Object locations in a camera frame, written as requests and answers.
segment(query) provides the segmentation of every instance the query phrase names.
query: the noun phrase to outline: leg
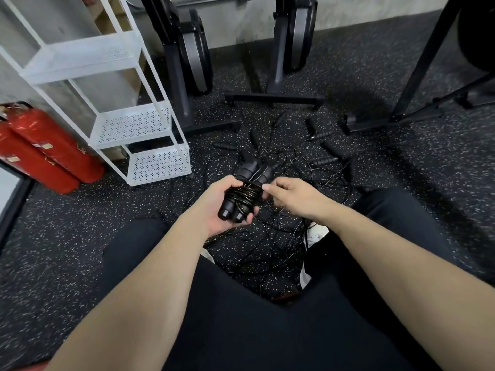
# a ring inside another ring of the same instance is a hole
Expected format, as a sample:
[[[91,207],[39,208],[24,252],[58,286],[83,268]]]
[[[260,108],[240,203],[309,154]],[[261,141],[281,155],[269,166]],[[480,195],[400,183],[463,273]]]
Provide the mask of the leg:
[[[151,252],[169,226],[134,220],[103,252],[100,297]],[[164,370],[291,369],[287,313],[254,295],[200,256],[181,329]]]
[[[433,218],[403,190],[375,190],[360,199],[354,209],[453,262]],[[330,232],[313,245],[304,264],[313,279],[294,306],[293,315],[298,317],[301,336],[309,344],[306,353],[313,368],[324,368],[322,354],[328,347],[324,349],[321,344],[330,343],[334,362],[344,369],[438,369],[335,233]]]

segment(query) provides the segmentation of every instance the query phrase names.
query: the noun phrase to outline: forearm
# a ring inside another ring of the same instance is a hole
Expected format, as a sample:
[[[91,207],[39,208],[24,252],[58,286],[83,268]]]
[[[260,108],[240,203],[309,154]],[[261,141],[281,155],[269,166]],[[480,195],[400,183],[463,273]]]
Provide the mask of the forearm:
[[[492,287],[348,207],[333,203],[325,213],[323,223],[443,369],[495,364]]]
[[[181,216],[76,327],[47,370],[160,370],[177,337],[207,236]]]

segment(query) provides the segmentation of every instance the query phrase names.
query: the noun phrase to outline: perforated shelf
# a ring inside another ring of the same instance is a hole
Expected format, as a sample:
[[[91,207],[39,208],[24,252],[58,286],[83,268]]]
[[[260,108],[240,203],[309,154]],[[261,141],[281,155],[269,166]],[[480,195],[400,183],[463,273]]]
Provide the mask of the perforated shelf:
[[[19,73],[29,84],[55,82],[109,71],[134,68],[141,53],[139,32],[48,44]]]
[[[127,184],[130,186],[166,180],[191,173],[189,146],[179,144],[186,156],[186,164],[181,160],[175,146],[163,147],[132,154],[127,173]]]
[[[167,102],[160,101],[158,105],[165,124],[152,103],[100,113],[91,131],[90,145],[103,149],[168,136],[170,111]]]

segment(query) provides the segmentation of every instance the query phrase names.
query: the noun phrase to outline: shoe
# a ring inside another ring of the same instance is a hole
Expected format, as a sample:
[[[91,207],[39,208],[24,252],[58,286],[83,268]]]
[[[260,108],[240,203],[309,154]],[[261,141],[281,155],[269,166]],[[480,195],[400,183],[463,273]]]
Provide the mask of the shoe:
[[[215,264],[215,260],[214,260],[213,256],[211,256],[211,254],[207,251],[207,249],[202,248],[201,249],[201,255],[204,256],[205,258],[207,258],[213,264]]]
[[[307,238],[308,244],[306,249],[312,247],[315,243],[321,240],[328,234],[329,230],[326,226],[321,226],[316,223],[311,223],[309,229],[307,230]],[[299,275],[299,282],[301,284],[301,288],[304,289],[308,282],[311,280],[311,276],[306,273],[304,270],[304,262],[302,263],[301,274]]]

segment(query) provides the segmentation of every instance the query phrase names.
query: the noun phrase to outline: rowing machine flywheel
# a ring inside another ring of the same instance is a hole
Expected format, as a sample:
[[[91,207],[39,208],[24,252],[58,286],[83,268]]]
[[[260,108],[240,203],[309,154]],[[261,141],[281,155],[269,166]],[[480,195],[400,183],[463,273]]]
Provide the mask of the rowing machine flywheel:
[[[179,11],[177,39],[184,81],[193,95],[209,93],[213,87],[213,68],[201,18],[195,9]]]
[[[471,65],[495,71],[495,0],[465,0],[459,13],[457,38]]]
[[[306,64],[313,41],[317,7],[316,0],[293,0],[284,56],[286,73],[297,72]]]

